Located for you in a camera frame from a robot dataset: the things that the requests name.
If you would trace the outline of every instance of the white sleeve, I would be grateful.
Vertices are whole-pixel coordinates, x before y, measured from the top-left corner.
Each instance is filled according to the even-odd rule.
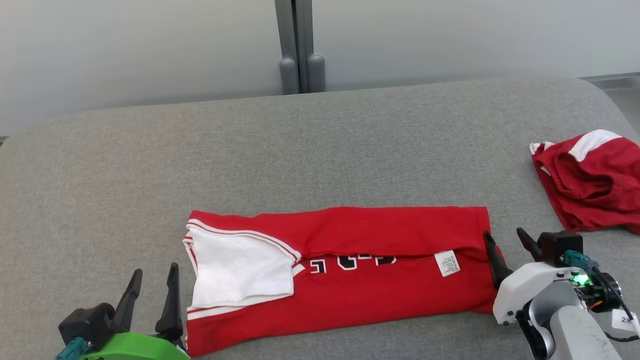
[[[188,229],[183,242],[196,270],[191,309],[243,307],[293,295],[295,258],[277,244],[250,232],[191,224]]]

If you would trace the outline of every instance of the teal connector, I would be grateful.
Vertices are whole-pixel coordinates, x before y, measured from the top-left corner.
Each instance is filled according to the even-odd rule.
[[[84,339],[75,338],[56,356],[56,360],[79,360],[88,350]]]
[[[569,266],[581,268],[589,275],[595,275],[594,267],[600,268],[600,264],[597,261],[591,260],[589,256],[575,250],[567,250],[563,255],[562,262]]]

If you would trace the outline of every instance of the folded red shirt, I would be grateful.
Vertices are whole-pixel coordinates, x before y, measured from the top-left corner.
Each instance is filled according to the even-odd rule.
[[[194,211],[186,344],[201,356],[265,336],[414,316],[492,313],[486,208]]]
[[[623,225],[640,234],[640,147],[607,130],[532,143],[534,166],[570,231]]]

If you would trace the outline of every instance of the label with printed number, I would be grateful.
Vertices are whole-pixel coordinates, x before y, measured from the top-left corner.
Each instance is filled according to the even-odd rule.
[[[456,259],[453,250],[439,252],[435,254],[434,257],[436,258],[438,268],[440,268],[440,273],[442,273],[443,277],[460,271],[460,264],[458,264],[458,259]]]
[[[613,309],[611,311],[611,327],[620,330],[636,331],[633,324],[631,324],[627,313],[620,309]]]

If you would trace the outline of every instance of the glowing green light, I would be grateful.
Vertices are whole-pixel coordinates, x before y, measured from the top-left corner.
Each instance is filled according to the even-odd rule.
[[[580,284],[580,286],[584,286],[587,282],[589,282],[589,275],[579,274],[574,276],[572,280]]]

